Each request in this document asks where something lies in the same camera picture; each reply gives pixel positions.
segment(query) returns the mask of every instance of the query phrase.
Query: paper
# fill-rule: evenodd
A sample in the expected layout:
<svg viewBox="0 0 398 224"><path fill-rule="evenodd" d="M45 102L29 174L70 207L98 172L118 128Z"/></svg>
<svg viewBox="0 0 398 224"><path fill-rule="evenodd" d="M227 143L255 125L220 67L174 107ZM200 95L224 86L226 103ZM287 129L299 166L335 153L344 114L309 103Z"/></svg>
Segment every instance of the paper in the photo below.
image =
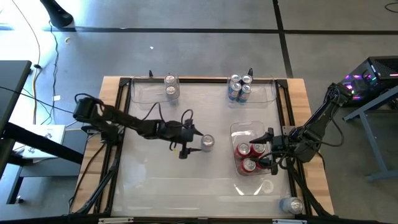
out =
<svg viewBox="0 0 398 224"><path fill-rule="evenodd" d="M62 144L63 136L65 134L65 125L31 125L24 127L26 130L44 136L45 138L52 140L56 143ZM26 159L48 159L56 158L51 154L42 152L30 146L23 146L24 152L23 158Z"/></svg>

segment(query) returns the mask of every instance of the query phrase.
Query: black desk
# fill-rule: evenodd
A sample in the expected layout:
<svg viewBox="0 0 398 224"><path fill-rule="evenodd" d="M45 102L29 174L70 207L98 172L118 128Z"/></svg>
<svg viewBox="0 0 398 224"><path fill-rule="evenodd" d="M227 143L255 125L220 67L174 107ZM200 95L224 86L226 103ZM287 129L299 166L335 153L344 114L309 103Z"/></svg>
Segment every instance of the black desk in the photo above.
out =
<svg viewBox="0 0 398 224"><path fill-rule="evenodd" d="M20 166L7 203L16 202L24 177L77 176L86 146L87 134L80 130L67 131L60 145L8 122L31 65L30 61L0 61L0 86L15 91L0 88L0 176L7 163ZM13 153L16 141L58 158L32 163Z"/></svg>
<svg viewBox="0 0 398 224"><path fill-rule="evenodd" d="M31 65L32 62L30 61L0 61L0 85L20 93L26 82ZM19 97L17 93L0 89L0 134L4 132L4 128L17 104ZM15 141L4 141L0 146L0 174L3 173L8 157L11 154L11 150L6 149L9 149L10 146L12 147L14 143Z"/></svg>

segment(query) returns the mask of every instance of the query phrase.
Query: silver can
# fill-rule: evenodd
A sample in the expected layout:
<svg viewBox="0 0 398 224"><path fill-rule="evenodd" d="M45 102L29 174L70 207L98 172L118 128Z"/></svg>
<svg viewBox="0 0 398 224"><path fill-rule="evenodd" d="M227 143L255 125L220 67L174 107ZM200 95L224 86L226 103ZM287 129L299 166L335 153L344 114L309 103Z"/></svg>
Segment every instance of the silver can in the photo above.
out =
<svg viewBox="0 0 398 224"><path fill-rule="evenodd" d="M231 75L231 77L229 78L229 85L231 86L234 83L237 83L239 81L241 81L241 76L240 75L237 75L237 74Z"/></svg>
<svg viewBox="0 0 398 224"><path fill-rule="evenodd" d="M250 75L245 75L242 77L242 85L250 85L251 82L253 81L253 77L251 77Z"/></svg>
<svg viewBox="0 0 398 224"><path fill-rule="evenodd" d="M238 102L240 103L246 102L249 99L250 93L251 93L251 86L247 84L243 85L239 93Z"/></svg>
<svg viewBox="0 0 398 224"><path fill-rule="evenodd" d="M201 142L201 150L203 152L210 152L213 150L215 140L211 135L206 134L202 136L200 142Z"/></svg>
<svg viewBox="0 0 398 224"><path fill-rule="evenodd" d="M234 83L228 88L228 97L230 100L237 100L242 86L240 83Z"/></svg>
<svg viewBox="0 0 398 224"><path fill-rule="evenodd" d="M178 90L174 86L166 87L166 96L169 100L176 99L178 97Z"/></svg>
<svg viewBox="0 0 398 224"><path fill-rule="evenodd" d="M177 83L177 78L174 75L167 75L164 77L164 84L166 86L175 86Z"/></svg>
<svg viewBox="0 0 398 224"><path fill-rule="evenodd" d="M279 207L286 213L298 215L303 212L303 202L297 197L283 198L279 202Z"/></svg>

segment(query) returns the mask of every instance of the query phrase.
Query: wooden table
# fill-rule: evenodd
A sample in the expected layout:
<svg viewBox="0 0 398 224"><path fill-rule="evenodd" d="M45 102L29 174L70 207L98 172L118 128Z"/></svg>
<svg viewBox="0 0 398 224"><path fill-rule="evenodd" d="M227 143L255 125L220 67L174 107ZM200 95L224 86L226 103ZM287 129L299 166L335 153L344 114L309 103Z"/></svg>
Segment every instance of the wooden table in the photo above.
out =
<svg viewBox="0 0 398 224"><path fill-rule="evenodd" d="M99 98L103 100L105 104L107 105L115 104L120 78L121 77L104 77L101 91L99 93ZM203 77L184 77L184 78L197 79ZM304 80L298 78L292 78L292 79L287 79L287 82L289 85L290 102L292 104L295 124L296 126L301 126L311 116L311 110L310 110L310 105L308 104L307 91L305 90ZM287 110L283 97L284 95L281 94L282 107L284 108L284 114L285 114L284 117L285 119L287 119ZM86 169L88 161L91 159L91 157L100 147L101 143L99 136L95 136L87 142L84 160L80 169L79 179L83 171ZM98 156L94 159L90 167L88 168L87 174L85 178L82 180L82 183L76 195L76 199L72 205L73 212L78 210L87 201L87 199L91 196L91 194L97 187L104 160L104 152L105 150L101 151L98 154ZM326 179L325 171L323 170L323 164L321 158L318 155L316 155L311 160L311 162L304 164L304 172L308 188L312 191L315 198L322 204L323 208L326 211L328 211L329 213L334 213L329 194L328 182ZM297 186L297 193L301 195L301 191L298 186ZM101 211L102 209L104 209L106 205L108 194L109 194L109 184L104 190L102 203L101 203Z"/></svg>

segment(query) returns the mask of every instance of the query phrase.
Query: floor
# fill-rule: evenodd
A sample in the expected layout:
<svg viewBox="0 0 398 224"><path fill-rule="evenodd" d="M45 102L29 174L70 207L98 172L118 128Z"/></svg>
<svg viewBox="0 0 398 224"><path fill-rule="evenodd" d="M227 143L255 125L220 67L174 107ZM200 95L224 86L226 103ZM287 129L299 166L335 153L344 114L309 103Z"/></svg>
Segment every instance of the floor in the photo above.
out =
<svg viewBox="0 0 398 224"><path fill-rule="evenodd" d="M303 78L315 111L327 86L340 81L365 58L398 55L398 14L384 9L392 1L279 0L278 5L273 0L118 0L117 4L112 0L58 0L74 16L79 32L54 32L59 51L56 95L61 96L56 106L73 110L76 93L98 95L105 75L147 75L152 70L159 76L169 72L225 76L252 67L257 77ZM37 80L37 97L50 103L55 42L49 17L38 2L15 3L39 39L43 70ZM398 5L391 8L398 11ZM37 63L34 36L15 5L4 1L0 11L0 60ZM29 77L26 90L31 92L31 86ZM13 122L32 122L31 110L22 107L26 104L33 105L28 98L19 100ZM365 181L364 176L377 172L377 166L361 123L340 119L350 110L341 110L336 119L346 136L345 145L322 147L335 213L395 223L398 180ZM46 117L39 106L38 122ZM392 135L398 120L369 117L388 166L398 168L397 140ZM72 121L70 115L55 112L55 123ZM339 141L335 127L328 127L325 141ZM66 213L76 177L26 179L20 191L26 203L5 205L16 171L17 167L8 166L0 181L0 191L5 192L0 197L1 220Z"/></svg>

